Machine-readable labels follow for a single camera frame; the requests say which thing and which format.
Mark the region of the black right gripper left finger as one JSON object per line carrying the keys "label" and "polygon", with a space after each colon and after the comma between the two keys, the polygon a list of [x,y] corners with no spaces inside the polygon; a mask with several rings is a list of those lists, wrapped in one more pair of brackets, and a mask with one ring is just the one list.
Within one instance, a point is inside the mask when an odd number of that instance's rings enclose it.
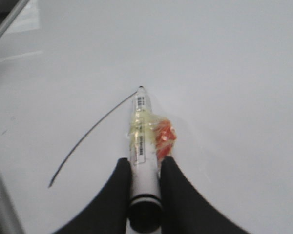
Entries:
{"label": "black right gripper left finger", "polygon": [[95,198],[56,234],[124,234],[131,186],[126,158],[117,161],[107,183]]}

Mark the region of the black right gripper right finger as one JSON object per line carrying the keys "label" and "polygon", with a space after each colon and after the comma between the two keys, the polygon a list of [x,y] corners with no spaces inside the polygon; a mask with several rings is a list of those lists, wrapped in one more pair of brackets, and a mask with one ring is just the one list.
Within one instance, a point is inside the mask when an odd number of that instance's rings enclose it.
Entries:
{"label": "black right gripper right finger", "polygon": [[169,156],[161,164],[160,191],[163,234],[248,233],[207,202]]}

